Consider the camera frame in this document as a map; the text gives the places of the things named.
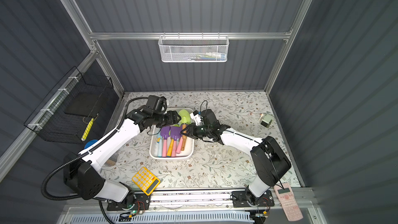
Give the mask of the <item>green shovel wooden handle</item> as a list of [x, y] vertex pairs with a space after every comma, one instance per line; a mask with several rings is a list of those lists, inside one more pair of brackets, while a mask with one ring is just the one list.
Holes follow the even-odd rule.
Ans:
[[[186, 109], [183, 109], [183, 110], [179, 111], [178, 114], [181, 117], [180, 127], [183, 130], [191, 123], [191, 117], [190, 117], [189, 112]], [[183, 139], [184, 140], [183, 140], [183, 145], [182, 145], [182, 149], [181, 150], [184, 151], [185, 145], [186, 145], [186, 141], [187, 141], [187, 136], [185, 134], [182, 134], [182, 135], [183, 135]]]

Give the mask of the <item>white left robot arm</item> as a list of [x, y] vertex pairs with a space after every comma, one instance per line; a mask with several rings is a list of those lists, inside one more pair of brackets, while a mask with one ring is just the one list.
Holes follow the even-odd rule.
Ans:
[[130, 100], [146, 100], [135, 110], [124, 110], [120, 123], [98, 142], [82, 150], [76, 162], [63, 169], [64, 183], [78, 197], [85, 200], [100, 198], [122, 202], [133, 190], [122, 183], [103, 178], [100, 169], [105, 162], [127, 141], [152, 126], [157, 128], [178, 124], [181, 117], [176, 111], [167, 110], [166, 98], [150, 95]]

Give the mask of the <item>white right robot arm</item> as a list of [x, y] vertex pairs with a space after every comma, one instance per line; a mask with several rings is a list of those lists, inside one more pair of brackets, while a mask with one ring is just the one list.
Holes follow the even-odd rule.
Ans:
[[183, 127], [182, 135], [230, 146], [251, 156], [256, 177], [245, 189], [249, 204], [256, 205], [263, 194], [274, 187], [292, 167], [273, 137], [255, 138], [238, 132], [229, 125], [221, 124], [212, 110], [194, 111], [192, 116], [200, 123], [194, 122]]

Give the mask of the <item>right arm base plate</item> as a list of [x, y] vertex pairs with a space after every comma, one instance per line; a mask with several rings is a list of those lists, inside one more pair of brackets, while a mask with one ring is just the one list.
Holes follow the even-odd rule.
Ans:
[[272, 192], [267, 190], [262, 196], [255, 197], [248, 190], [233, 191], [230, 195], [235, 208], [243, 207], [272, 207], [275, 206]]

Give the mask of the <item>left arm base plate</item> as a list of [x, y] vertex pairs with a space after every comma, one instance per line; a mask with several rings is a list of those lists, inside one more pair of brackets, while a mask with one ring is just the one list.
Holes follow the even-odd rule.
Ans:
[[107, 211], [146, 211], [149, 209], [151, 196], [144, 193], [128, 194], [122, 202], [110, 201]]

